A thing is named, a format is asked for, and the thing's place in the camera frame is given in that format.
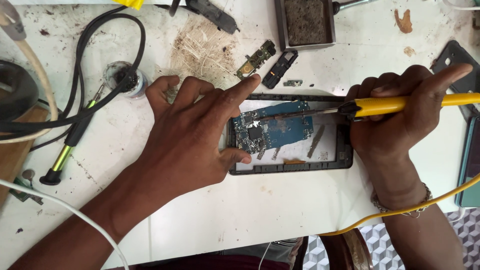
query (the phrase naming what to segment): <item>yellow tape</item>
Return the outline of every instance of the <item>yellow tape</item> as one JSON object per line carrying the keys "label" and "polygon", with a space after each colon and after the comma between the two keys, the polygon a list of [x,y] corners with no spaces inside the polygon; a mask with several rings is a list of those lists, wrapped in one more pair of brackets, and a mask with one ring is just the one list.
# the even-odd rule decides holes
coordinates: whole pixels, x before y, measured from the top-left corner
{"label": "yellow tape", "polygon": [[144,3],[144,0],[113,0],[119,4],[122,4],[127,7],[134,8],[136,10],[139,10],[142,7],[142,4]]}

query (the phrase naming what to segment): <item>white table surface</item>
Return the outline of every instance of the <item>white table surface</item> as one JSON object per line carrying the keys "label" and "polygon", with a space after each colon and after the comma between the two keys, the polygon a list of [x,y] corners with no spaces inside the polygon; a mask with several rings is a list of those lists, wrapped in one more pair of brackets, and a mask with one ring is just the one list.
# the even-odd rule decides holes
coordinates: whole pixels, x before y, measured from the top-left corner
{"label": "white table surface", "polygon": [[[272,0],[214,3],[225,7],[241,29],[234,34],[237,43],[232,53],[236,66],[240,67],[244,55],[251,54],[266,39],[279,44]],[[17,7],[28,33],[27,40],[45,66],[60,108],[65,106],[70,92],[78,32],[95,16],[113,7]],[[411,10],[413,32],[400,32],[395,25],[395,9],[400,16],[406,9]],[[139,12],[127,12],[138,16],[146,27],[147,45],[140,67],[153,77],[155,68],[169,67],[171,44],[189,15],[180,9],[175,18],[170,18],[167,12],[149,5]],[[368,76],[402,73],[412,64],[429,67],[451,39],[478,58],[476,46],[480,39],[471,27],[471,19],[470,12],[450,10],[434,0],[383,0],[341,11],[335,16],[337,44],[327,49],[301,51],[298,63],[285,77],[301,78],[304,86],[292,89],[279,84],[268,90],[260,85],[255,92],[345,95],[350,86]],[[41,29],[47,29],[50,36],[40,35]],[[128,21],[116,20],[99,30],[107,34],[95,36],[83,58],[88,98],[98,89],[104,67],[113,61],[133,61],[139,43],[138,28]],[[25,66],[25,58],[3,32],[0,44],[1,58]],[[407,56],[404,53],[407,46],[416,54]],[[259,74],[265,75],[278,57],[279,53]],[[138,157],[152,123],[146,99],[130,102],[117,97],[95,114],[63,170],[64,180],[60,185],[43,186],[38,179],[55,161],[62,142],[30,154],[23,168],[36,171],[34,188],[81,207]],[[465,130],[459,109],[444,108],[438,127],[410,151],[421,179],[434,196],[456,186]],[[37,143],[62,131],[53,131]],[[129,264],[136,264],[334,231],[377,212],[369,202],[371,190],[357,156],[348,170],[227,175],[220,184],[169,202],[137,225],[120,247]],[[439,205],[444,212],[458,209],[453,198]],[[70,215],[68,210],[49,201],[40,206],[32,200],[22,203],[9,196],[0,213],[0,269],[11,265]],[[365,225],[380,222],[377,219]],[[119,265],[119,258],[112,254],[104,268]]]}

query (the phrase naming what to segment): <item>smartphone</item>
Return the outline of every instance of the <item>smartphone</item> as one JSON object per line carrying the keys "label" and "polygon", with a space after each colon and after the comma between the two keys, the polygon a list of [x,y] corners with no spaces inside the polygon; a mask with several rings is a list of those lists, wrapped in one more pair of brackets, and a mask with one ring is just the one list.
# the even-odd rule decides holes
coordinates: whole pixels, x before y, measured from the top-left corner
{"label": "smartphone", "polygon": [[[480,116],[470,118],[458,177],[458,185],[470,181],[480,172]],[[455,196],[460,207],[480,207],[480,183],[469,187]]]}

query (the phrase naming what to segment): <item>silver chain bracelet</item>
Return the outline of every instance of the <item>silver chain bracelet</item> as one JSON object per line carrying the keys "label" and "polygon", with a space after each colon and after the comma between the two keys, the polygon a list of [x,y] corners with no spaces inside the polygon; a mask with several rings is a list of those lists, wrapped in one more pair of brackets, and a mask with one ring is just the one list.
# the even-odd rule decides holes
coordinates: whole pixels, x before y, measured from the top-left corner
{"label": "silver chain bracelet", "polygon": [[[424,203],[424,202],[427,202],[431,199],[433,199],[433,196],[432,196],[432,192],[430,191],[430,189],[427,187],[427,185],[422,182],[423,186],[425,187],[425,189],[427,190],[427,195],[425,196],[425,199],[420,202],[420,203]],[[373,203],[373,205],[375,207],[377,207],[381,213],[385,213],[385,212],[388,212],[388,211],[391,211],[390,209],[386,208],[385,206],[381,205],[380,202],[378,201],[378,195],[374,192],[374,194],[372,195],[372,198],[371,198],[371,202]],[[404,216],[411,216],[415,219],[417,219],[419,216],[420,216],[420,212],[423,212],[425,211],[425,209],[427,208],[428,206],[425,206],[425,207],[422,207],[420,209],[417,209],[415,210],[416,213],[418,213],[418,215],[416,217],[412,216],[412,213],[411,212],[406,212],[406,213],[402,213],[402,215]]]}

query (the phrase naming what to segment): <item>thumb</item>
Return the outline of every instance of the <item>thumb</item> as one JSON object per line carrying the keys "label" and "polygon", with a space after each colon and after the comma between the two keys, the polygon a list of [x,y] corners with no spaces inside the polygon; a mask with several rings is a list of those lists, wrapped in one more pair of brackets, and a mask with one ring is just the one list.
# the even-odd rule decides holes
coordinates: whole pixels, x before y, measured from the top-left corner
{"label": "thumb", "polygon": [[228,171],[235,163],[249,164],[252,157],[249,153],[235,147],[225,148],[220,152],[220,163]]}
{"label": "thumb", "polygon": [[421,140],[435,129],[447,89],[472,69],[469,64],[452,65],[423,80],[412,92],[404,109],[405,125],[410,136]]}

